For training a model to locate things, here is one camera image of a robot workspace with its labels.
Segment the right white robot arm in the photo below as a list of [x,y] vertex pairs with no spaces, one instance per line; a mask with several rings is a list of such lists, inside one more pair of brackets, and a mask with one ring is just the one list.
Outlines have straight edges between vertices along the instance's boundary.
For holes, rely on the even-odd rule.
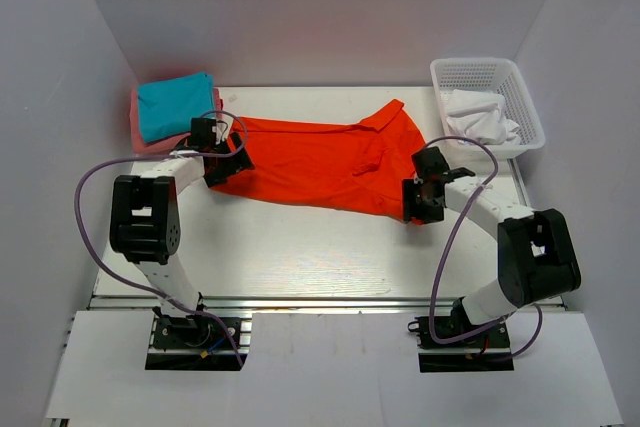
[[415,173],[402,183],[404,222],[433,224],[447,210],[458,218],[445,243],[434,280],[442,278],[462,223],[471,221],[497,243],[497,277],[457,299],[443,328],[428,316],[438,345],[477,344],[489,329],[522,307],[577,290],[581,273],[565,217],[556,209],[534,210],[496,192],[489,179],[453,169],[435,146],[412,156]]

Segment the orange polo shirt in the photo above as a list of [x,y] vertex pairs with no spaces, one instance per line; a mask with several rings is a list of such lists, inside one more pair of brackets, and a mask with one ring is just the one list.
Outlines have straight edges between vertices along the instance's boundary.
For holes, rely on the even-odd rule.
[[355,124],[245,117],[252,170],[215,191],[253,200],[330,208],[401,221],[402,181],[425,140],[397,99]]

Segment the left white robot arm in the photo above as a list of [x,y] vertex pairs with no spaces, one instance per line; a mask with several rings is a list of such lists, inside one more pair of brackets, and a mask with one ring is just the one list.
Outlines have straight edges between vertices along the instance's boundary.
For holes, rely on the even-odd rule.
[[191,346],[209,339],[212,324],[199,313],[201,295],[177,254],[181,241],[178,197],[194,183],[217,186],[254,168],[246,147],[247,128],[241,120],[236,123],[238,132],[219,138],[215,119],[194,118],[185,146],[140,174],[118,176],[113,184],[111,249],[144,275],[160,300],[160,314],[180,318],[177,334]]

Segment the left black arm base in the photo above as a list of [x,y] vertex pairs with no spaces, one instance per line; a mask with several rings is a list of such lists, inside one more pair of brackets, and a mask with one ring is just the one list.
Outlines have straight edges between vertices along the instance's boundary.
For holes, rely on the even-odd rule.
[[145,360],[147,371],[214,372],[241,370],[229,338],[235,342],[242,361],[250,345],[251,321],[222,317],[225,330],[213,319],[202,316],[170,317],[153,308]]

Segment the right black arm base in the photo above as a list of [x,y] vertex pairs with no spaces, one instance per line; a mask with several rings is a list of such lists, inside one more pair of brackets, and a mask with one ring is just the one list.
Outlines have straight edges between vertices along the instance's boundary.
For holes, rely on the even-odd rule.
[[429,330],[429,317],[407,324],[417,337],[421,373],[480,373],[513,371],[511,342],[506,321],[496,321],[478,335],[451,343],[438,343]]

